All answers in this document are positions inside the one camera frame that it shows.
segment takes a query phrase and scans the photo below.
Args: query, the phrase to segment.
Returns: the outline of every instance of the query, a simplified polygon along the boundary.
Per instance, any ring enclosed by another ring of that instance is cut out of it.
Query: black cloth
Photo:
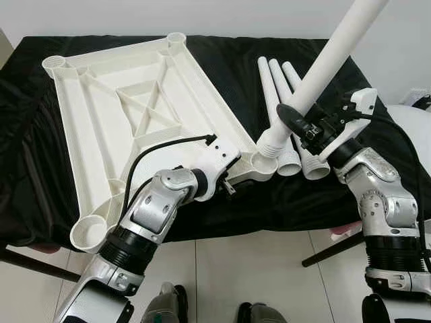
[[[25,37],[0,71],[0,240],[16,246],[55,242],[71,247],[69,231],[79,214],[54,81],[41,67],[51,55],[64,57],[159,37]],[[187,47],[249,135],[257,140],[269,126],[257,58],[291,61],[303,77],[326,40],[189,36]],[[335,107],[344,92],[369,84],[348,59],[318,103]],[[375,114],[388,117],[377,102]],[[358,137],[400,172],[416,194],[407,145],[385,124],[372,122]],[[431,179],[421,169],[430,217]],[[239,197],[217,194],[180,208],[167,240],[245,234],[260,229],[303,230],[359,220],[347,186],[335,175],[319,181],[302,174],[274,175],[264,183],[241,184]]]

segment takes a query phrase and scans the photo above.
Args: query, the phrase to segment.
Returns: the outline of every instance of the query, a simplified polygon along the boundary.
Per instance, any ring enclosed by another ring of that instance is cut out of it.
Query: white wall
[[[9,41],[0,28],[0,69],[6,63],[12,52],[12,45],[10,45]]]
[[[16,46],[34,35],[328,38],[351,0],[1,0],[0,28]],[[431,1],[391,0],[354,52],[383,100],[431,84]]]

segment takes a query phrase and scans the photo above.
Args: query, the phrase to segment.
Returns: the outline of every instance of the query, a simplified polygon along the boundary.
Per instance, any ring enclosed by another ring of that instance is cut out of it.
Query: black cable
[[[133,161],[133,163],[130,167],[130,170],[129,170],[129,175],[127,176],[126,188],[125,188],[125,192],[124,192],[123,208],[121,209],[119,223],[120,223],[121,219],[124,217],[124,215],[126,214],[127,209],[129,207],[129,195],[130,195],[130,188],[131,188],[133,173],[135,172],[136,166],[141,161],[142,158],[144,158],[147,154],[151,153],[152,151],[155,151],[155,150],[160,149],[160,148],[165,148],[165,147],[176,145],[179,143],[188,143],[190,141],[198,141],[198,140],[204,140],[204,139],[212,142],[215,139],[215,137],[216,137],[215,135],[205,135],[205,136],[198,136],[198,137],[176,139],[176,140],[168,141],[165,143],[161,143],[159,145],[155,145],[155,146],[150,147],[149,149],[143,151],[142,153],[140,153],[136,157],[136,159]],[[142,189],[145,186],[144,184],[145,183],[143,183],[139,188]]]
[[[150,178],[148,178],[143,184],[141,184],[141,186],[140,187],[138,187],[137,188],[137,190],[136,190],[136,192],[135,192],[135,194],[132,196],[132,198],[130,199],[130,202],[129,202],[129,204],[127,205],[127,208],[129,208],[132,204],[133,204],[133,202],[135,202],[135,199],[137,198],[137,196],[138,196],[138,194],[143,190],[143,188],[144,187],[146,187],[147,186],[147,184],[149,183],[149,182],[151,182],[151,180],[152,180],[153,178],[152,177],[150,177]]]
[[[424,259],[426,269],[431,273],[431,261],[428,257],[428,252],[426,248],[426,241],[425,241],[425,211],[424,211],[424,193],[422,190],[422,181],[420,178],[420,160],[418,157],[418,153],[416,152],[414,144],[411,142],[409,136],[405,131],[396,123],[394,123],[392,120],[389,120],[387,118],[382,118],[381,116],[370,116],[368,114],[362,114],[360,112],[353,113],[353,115],[356,118],[362,118],[362,119],[368,119],[371,121],[379,121],[382,123],[385,123],[391,127],[393,127],[397,132],[403,137],[405,142],[407,143],[407,146],[409,147],[411,156],[413,158],[414,162],[414,168],[415,168],[415,176],[416,176],[416,192],[418,193],[418,225],[419,225],[419,237],[420,237],[420,246],[422,251],[422,258]]]

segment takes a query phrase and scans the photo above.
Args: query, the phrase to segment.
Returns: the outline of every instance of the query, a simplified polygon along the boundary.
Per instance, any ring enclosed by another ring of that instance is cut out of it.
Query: white plastic frame
[[[215,133],[242,154],[228,181],[270,179],[250,162],[255,143],[186,47],[186,36],[53,56],[42,66],[55,81],[79,204],[72,244],[96,252],[119,219],[125,180],[136,156],[156,144]],[[155,172],[190,166],[204,142],[161,149],[138,164],[136,189]]]

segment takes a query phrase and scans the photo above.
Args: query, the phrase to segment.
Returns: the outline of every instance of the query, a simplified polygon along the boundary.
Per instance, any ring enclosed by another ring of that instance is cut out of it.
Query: circular hole
[[[279,166],[277,173],[282,176],[293,176],[301,171],[301,166],[296,164],[287,164]]]
[[[250,163],[260,174],[273,174],[277,170],[277,160],[275,158],[265,157],[260,153],[252,154]]]
[[[107,224],[99,215],[88,215],[80,219],[72,228],[70,240],[72,244],[86,252],[97,252],[98,245],[103,242]]]
[[[66,59],[62,56],[50,56],[42,61],[42,67],[45,69],[55,69],[56,67],[62,67],[66,64]]]
[[[321,178],[324,178],[327,174],[329,174],[330,171],[331,170],[326,167],[316,168],[315,170],[308,172],[305,175],[305,178],[307,180],[320,180]]]
[[[186,41],[186,35],[182,32],[172,32],[166,37],[170,43],[181,43]]]

